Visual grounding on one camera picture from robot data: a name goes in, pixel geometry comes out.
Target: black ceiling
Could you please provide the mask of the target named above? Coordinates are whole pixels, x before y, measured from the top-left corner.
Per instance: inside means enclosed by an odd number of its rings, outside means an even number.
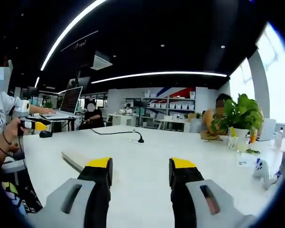
[[[86,52],[96,49],[108,55],[113,65],[99,71],[83,71],[81,76],[91,76],[92,81],[175,70],[230,75],[254,52],[265,24],[248,0],[107,0],[67,34],[40,72],[55,40],[92,2],[11,1],[0,33],[0,54],[7,55],[14,65],[10,89],[34,86],[39,76],[41,90],[46,86],[55,87],[56,92],[64,90],[75,72],[69,70],[69,63],[62,61],[60,50],[94,31],[98,32],[90,36],[93,47]],[[89,91],[145,86],[217,89],[226,80],[215,76],[146,76],[93,84]]]

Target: potted plant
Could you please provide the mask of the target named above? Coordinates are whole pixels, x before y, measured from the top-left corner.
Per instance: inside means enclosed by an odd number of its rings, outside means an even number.
[[[263,122],[257,102],[249,99],[246,94],[239,95],[237,103],[231,99],[224,101],[223,117],[218,118],[213,115],[213,118],[211,123],[213,132],[217,132],[216,126],[219,126],[219,130],[224,132],[233,127],[239,141],[245,139],[248,131],[259,129]]]

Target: window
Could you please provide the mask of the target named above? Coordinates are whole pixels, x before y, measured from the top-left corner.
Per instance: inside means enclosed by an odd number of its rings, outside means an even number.
[[[266,72],[270,118],[285,124],[285,46],[270,24],[256,45]]]
[[[229,83],[231,97],[235,102],[238,100],[238,94],[247,94],[248,98],[255,99],[255,89],[247,58],[230,75]]]

